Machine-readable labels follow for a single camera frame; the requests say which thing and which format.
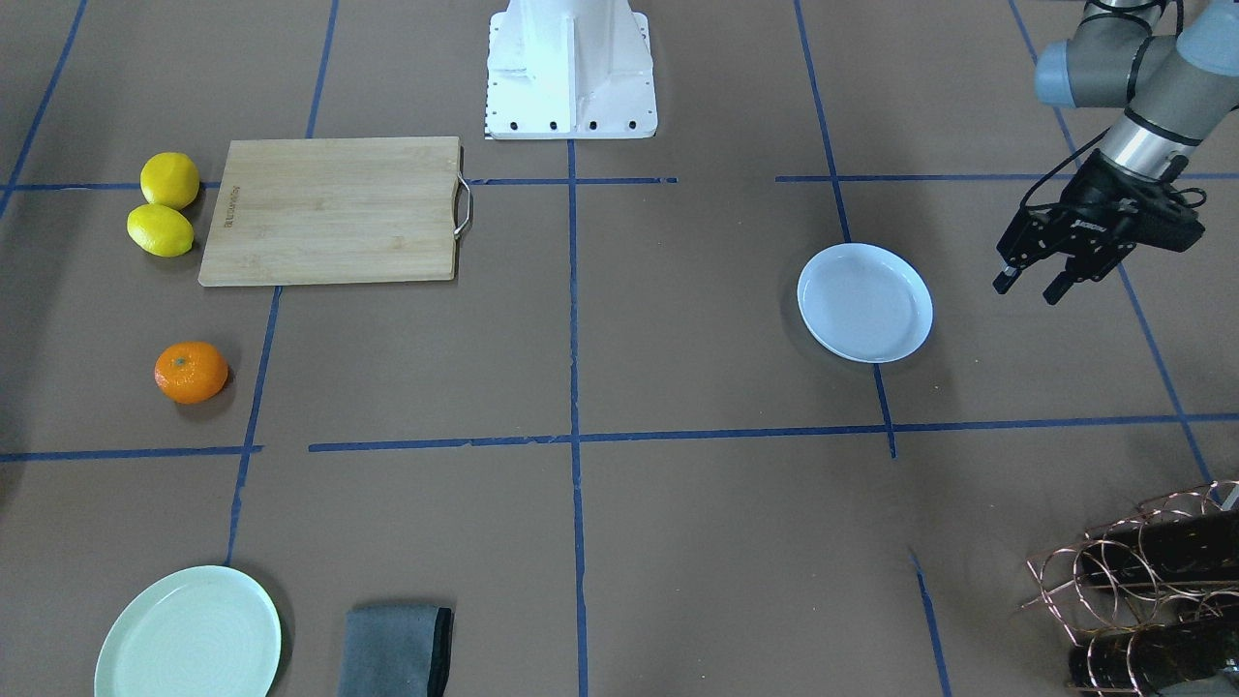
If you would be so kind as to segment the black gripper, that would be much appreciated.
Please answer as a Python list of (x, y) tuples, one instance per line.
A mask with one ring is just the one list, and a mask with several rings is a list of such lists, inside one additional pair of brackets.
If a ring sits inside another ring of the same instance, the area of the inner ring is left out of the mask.
[(1140, 203), (1173, 193), (1175, 167), (1156, 178), (1137, 176), (1111, 163), (1101, 150), (1088, 156), (1066, 184), (1057, 202), (1018, 202), (1012, 222), (997, 241), (1004, 269), (992, 288), (1009, 293), (1035, 262), (1066, 255), (1066, 269), (1042, 292), (1044, 303), (1058, 305), (1075, 284), (1100, 281), (1137, 243), (1130, 241)]

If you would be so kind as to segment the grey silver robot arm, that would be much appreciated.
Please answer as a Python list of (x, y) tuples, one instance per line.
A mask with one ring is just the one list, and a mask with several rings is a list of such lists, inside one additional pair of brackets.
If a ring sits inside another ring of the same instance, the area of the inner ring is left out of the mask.
[(1212, 1), (1189, 26), (1158, 36), (1163, 1), (1089, 1), (1074, 35), (1048, 45), (1035, 92), (1048, 106), (1115, 106), (1116, 123), (1073, 160), (1078, 170), (1056, 201), (1018, 202), (997, 241), (1009, 292), (1048, 258), (1066, 267), (1044, 288), (1057, 305), (1075, 284), (1106, 277), (1136, 248), (1186, 253), (1204, 234), (1201, 189), (1178, 189), (1189, 158), (1238, 99), (1238, 10)]

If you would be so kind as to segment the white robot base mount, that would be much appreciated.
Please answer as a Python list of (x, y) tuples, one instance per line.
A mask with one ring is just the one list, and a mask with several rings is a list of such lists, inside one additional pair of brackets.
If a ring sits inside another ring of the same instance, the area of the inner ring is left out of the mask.
[(510, 1), (488, 25), (484, 137), (652, 137), (650, 24), (628, 1)]

